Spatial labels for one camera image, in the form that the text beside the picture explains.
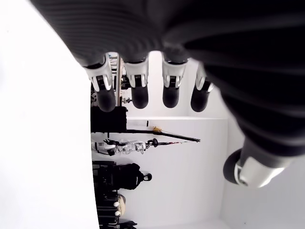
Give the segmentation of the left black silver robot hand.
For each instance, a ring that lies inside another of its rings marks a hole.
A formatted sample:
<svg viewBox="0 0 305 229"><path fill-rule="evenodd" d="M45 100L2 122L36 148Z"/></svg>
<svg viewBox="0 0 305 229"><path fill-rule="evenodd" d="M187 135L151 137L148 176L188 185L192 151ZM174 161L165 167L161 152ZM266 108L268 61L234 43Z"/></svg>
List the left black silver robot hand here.
<svg viewBox="0 0 305 229"><path fill-rule="evenodd" d="M191 107L212 86L245 141L227 181L263 187L305 155L305 3L302 0L34 0L85 69L98 106L115 107L108 52L124 61L135 107L148 104L148 54L163 55L163 103L175 107L189 58L199 62Z"/></svg>

